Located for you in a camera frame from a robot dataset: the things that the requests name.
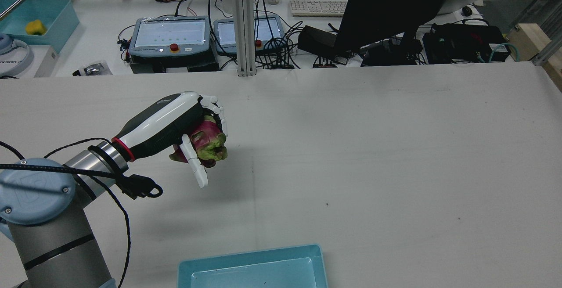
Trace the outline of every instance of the white cup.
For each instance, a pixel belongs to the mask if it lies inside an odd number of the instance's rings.
[[[223,2],[223,12],[227,14],[234,13],[234,0],[221,0]]]

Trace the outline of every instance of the keyboard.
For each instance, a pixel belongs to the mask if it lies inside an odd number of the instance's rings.
[[[339,0],[291,0],[293,17],[343,17],[347,2]]]

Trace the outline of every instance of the yellow object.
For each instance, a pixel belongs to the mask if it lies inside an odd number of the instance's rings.
[[[42,36],[43,34],[45,34],[45,32],[47,32],[47,29],[45,28],[41,20],[37,19],[29,22],[25,26],[25,32],[27,32],[27,34],[33,34],[35,36]]]

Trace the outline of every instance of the black box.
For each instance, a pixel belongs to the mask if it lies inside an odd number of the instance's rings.
[[[454,60],[473,62],[504,62],[511,51],[496,26],[444,24],[434,25],[433,32],[424,34],[423,44],[429,64],[451,63]]]
[[[349,52],[334,48],[335,38],[336,35],[331,32],[305,26],[299,34],[297,48],[332,61],[336,57],[348,58]]]

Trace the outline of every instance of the desk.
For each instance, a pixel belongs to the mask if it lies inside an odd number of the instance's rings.
[[[224,104],[229,157],[204,189],[170,150],[130,164],[164,194],[117,193],[124,288],[174,288],[184,259],[312,242],[331,288],[562,286],[562,94],[530,62],[4,80],[0,140],[41,157],[180,90]],[[119,278],[121,212],[105,195],[86,214]],[[2,287],[25,279],[4,237],[0,259]]]
[[[117,36],[121,30],[127,26],[134,25],[138,18],[156,17],[162,14],[174,14],[176,3],[159,3],[154,0],[71,0],[80,24],[70,36],[68,42],[60,52],[58,64],[54,68],[52,76],[70,76],[72,72],[89,64],[93,61],[106,60],[114,74],[130,74],[132,71],[128,63],[120,58],[121,51],[116,44]],[[214,6],[215,0],[211,0],[211,19],[224,18]],[[331,22],[338,27],[341,18],[294,18],[289,16],[287,3],[289,0],[281,0],[277,5],[266,5],[267,10],[276,12],[283,17],[289,24],[295,24],[303,20],[305,24],[315,28],[329,31],[328,23]],[[207,14],[207,0],[189,0],[181,4],[180,15],[186,15],[185,8],[190,7],[197,14]],[[463,19],[459,11],[453,14],[438,16],[433,22],[444,24]],[[421,28],[418,31],[418,38],[421,38],[429,27]],[[124,32],[123,37],[130,38],[133,28]],[[297,42],[297,35],[293,36],[293,41]],[[311,68],[316,56],[305,54],[297,50],[295,61],[302,68]],[[220,57],[219,63],[226,62],[226,57]],[[349,66],[359,66],[360,62],[353,60]],[[227,66],[227,70],[236,70],[236,65]]]

